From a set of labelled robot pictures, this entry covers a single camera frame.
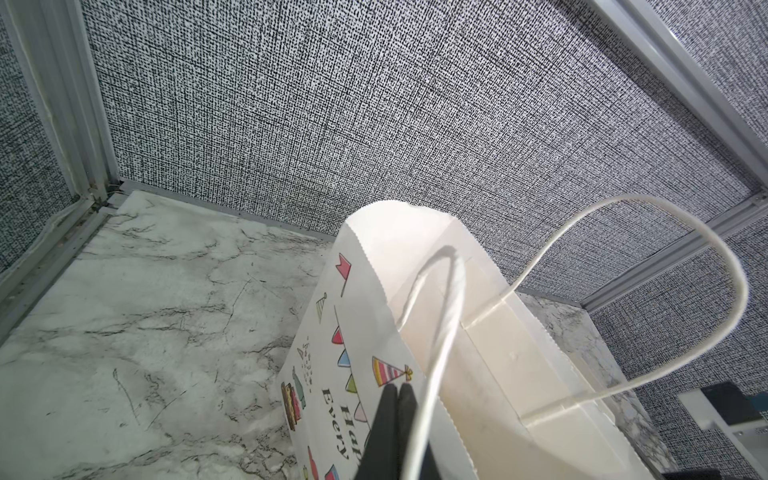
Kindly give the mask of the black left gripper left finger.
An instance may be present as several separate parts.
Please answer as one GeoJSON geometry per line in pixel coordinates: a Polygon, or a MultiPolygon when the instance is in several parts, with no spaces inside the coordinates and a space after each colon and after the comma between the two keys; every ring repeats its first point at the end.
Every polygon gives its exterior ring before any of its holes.
{"type": "Polygon", "coordinates": [[[385,386],[355,480],[398,479],[397,402],[397,387],[385,386]]]}

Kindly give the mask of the white paper gift bag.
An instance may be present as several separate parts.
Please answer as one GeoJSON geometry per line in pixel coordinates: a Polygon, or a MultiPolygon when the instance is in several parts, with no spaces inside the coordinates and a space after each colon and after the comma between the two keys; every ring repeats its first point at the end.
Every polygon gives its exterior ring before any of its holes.
{"type": "Polygon", "coordinates": [[[726,320],[631,381],[592,384],[454,216],[401,201],[342,224],[279,372],[302,479],[355,479],[387,385],[398,390],[398,479],[649,479],[605,405],[712,349],[738,325],[749,286],[705,223],[732,279],[726,320]]]}

